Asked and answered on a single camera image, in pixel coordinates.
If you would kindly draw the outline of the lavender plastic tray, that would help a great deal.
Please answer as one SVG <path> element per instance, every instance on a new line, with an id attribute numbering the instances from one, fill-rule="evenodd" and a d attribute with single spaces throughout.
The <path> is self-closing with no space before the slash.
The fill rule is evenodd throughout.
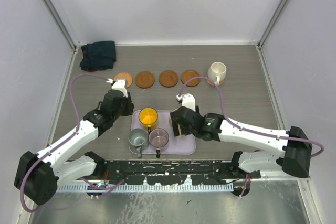
<path id="1" fill-rule="evenodd" d="M 132 115 L 131 131 L 134 129 L 144 129 L 139 121 L 139 113 L 141 110 L 137 110 Z M 170 124 L 170 113 L 172 111 L 158 110 L 158 128 L 164 129 L 169 135 L 169 142 L 167 148 L 161 153 L 162 155 L 191 155 L 196 150 L 196 139 L 194 135 L 182 135 L 174 136 L 173 128 Z M 156 149 L 151 145 L 142 151 L 142 154 L 155 155 Z"/>

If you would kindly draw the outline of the woven rattan coaster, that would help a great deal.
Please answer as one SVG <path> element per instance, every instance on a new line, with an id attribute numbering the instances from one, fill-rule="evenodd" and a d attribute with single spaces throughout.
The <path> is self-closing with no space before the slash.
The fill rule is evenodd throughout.
<path id="1" fill-rule="evenodd" d="M 129 88 L 133 83 L 132 75 L 127 72 L 121 72 L 113 78 L 114 81 L 117 81 L 118 79 L 125 79 L 127 83 L 127 88 Z"/>
<path id="2" fill-rule="evenodd" d="M 207 83 L 209 84 L 209 85 L 211 85 L 211 86 L 214 86 L 216 83 L 215 82 L 213 82 L 211 79 L 209 79 L 208 77 L 206 77 L 206 81 L 207 81 Z M 220 81 L 219 82 L 219 84 L 218 84 L 218 86 L 219 85 L 222 85 L 224 83 L 224 81 Z"/>

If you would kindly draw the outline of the yellow glass mug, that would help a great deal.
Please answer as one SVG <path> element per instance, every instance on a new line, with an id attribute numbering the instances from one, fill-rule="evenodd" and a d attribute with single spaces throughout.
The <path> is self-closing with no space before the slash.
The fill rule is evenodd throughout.
<path id="1" fill-rule="evenodd" d="M 158 112 L 154 108 L 144 108 L 139 113 L 139 121 L 141 125 L 148 131 L 154 130 L 159 121 Z"/>

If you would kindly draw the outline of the brown wooden saucer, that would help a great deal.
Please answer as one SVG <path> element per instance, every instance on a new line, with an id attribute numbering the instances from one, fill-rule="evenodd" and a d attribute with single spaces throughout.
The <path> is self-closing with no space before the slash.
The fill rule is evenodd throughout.
<path id="1" fill-rule="evenodd" d="M 182 74 L 181 74 L 181 82 L 183 84 L 185 84 L 187 81 L 189 81 L 190 79 L 192 78 L 195 78 L 195 77 L 199 77 L 200 74 L 199 72 L 197 72 L 196 70 L 193 70 L 193 69 L 188 69 L 188 70 L 185 70 Z M 188 87 L 194 87 L 194 86 L 197 86 L 199 83 L 200 83 L 200 79 L 196 78 L 196 79 L 193 79 L 192 81 L 190 81 L 187 86 Z"/>
<path id="2" fill-rule="evenodd" d="M 154 85 L 155 76 L 152 72 L 141 71 L 137 74 L 135 82 L 139 88 L 147 89 Z"/>
<path id="3" fill-rule="evenodd" d="M 159 75 L 159 83 L 166 88 L 173 87 L 178 83 L 178 74 L 173 70 L 162 71 Z"/>

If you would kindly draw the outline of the purple glass mug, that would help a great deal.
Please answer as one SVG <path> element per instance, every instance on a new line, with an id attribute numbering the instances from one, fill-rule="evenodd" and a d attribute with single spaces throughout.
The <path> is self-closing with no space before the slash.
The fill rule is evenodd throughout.
<path id="1" fill-rule="evenodd" d="M 169 134 L 162 128 L 157 128 L 149 134 L 149 144 L 155 149 L 157 158 L 167 149 L 169 145 Z"/>

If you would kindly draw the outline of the white ceramic mug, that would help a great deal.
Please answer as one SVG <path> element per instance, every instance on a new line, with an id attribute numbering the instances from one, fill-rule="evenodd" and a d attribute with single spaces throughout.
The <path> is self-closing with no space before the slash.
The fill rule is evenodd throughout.
<path id="1" fill-rule="evenodd" d="M 222 62 L 214 62 L 208 69 L 207 77 L 218 86 L 223 83 L 226 74 L 226 65 Z"/>

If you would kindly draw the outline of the beige ceramic mug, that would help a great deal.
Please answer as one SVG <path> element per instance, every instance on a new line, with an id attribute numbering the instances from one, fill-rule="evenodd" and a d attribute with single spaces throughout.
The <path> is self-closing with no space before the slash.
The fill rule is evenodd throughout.
<path id="1" fill-rule="evenodd" d="M 178 137 L 181 138 L 182 137 L 182 130 L 179 124 L 176 124 L 172 121 L 172 119 L 169 119 L 170 125 L 173 128 L 173 133 L 177 132 L 178 133 Z"/>

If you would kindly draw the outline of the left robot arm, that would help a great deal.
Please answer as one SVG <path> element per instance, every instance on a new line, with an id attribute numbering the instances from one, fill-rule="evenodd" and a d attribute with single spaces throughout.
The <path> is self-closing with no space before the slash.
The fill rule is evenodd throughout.
<path id="1" fill-rule="evenodd" d="M 120 116 L 131 115 L 133 109 L 130 92 L 109 90 L 98 106 L 61 139 L 36 154 L 24 153 L 14 180 L 14 186 L 20 191 L 20 200 L 28 197 L 41 206 L 59 187 L 74 180 L 86 176 L 93 180 L 101 179 L 107 165 L 98 154 L 90 151 L 77 160 L 70 161 L 69 158 L 109 130 Z"/>

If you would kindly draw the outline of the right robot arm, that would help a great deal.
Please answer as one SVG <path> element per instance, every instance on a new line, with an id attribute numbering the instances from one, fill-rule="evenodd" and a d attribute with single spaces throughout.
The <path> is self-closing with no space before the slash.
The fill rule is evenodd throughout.
<path id="1" fill-rule="evenodd" d="M 170 113 L 174 136 L 194 135 L 204 141 L 232 142 L 256 148 L 255 153 L 236 151 L 230 172 L 241 179 L 258 170 L 279 170 L 298 178 L 309 176 L 312 144 L 304 131 L 296 126 L 290 130 L 271 130 L 225 119 L 184 106 Z"/>

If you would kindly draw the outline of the grey-green ceramic mug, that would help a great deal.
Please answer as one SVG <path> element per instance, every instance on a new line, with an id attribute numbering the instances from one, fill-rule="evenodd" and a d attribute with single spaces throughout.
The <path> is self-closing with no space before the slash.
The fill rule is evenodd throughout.
<path id="1" fill-rule="evenodd" d="M 138 158 L 142 158 L 142 152 L 149 146 L 149 134 L 144 129 L 134 129 L 129 134 L 128 142 L 130 150 L 134 151 Z"/>

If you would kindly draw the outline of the dark blue folded cloth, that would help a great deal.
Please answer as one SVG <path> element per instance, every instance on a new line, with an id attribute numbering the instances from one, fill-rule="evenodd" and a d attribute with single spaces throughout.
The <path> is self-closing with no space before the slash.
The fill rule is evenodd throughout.
<path id="1" fill-rule="evenodd" d="M 112 69 L 117 60 L 114 41 L 99 41 L 81 46 L 80 68 L 86 72 Z"/>

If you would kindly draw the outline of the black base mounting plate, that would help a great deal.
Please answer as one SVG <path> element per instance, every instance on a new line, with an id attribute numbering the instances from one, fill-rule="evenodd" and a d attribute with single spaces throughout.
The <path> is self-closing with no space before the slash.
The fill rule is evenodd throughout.
<path id="1" fill-rule="evenodd" d="M 244 179 L 239 171 L 225 161 L 163 161 L 130 160 L 107 161 L 100 176 L 89 175 L 86 180 L 106 180 L 115 184 L 121 180 L 128 185 L 181 185 L 191 179 L 192 185 L 224 185 Z"/>

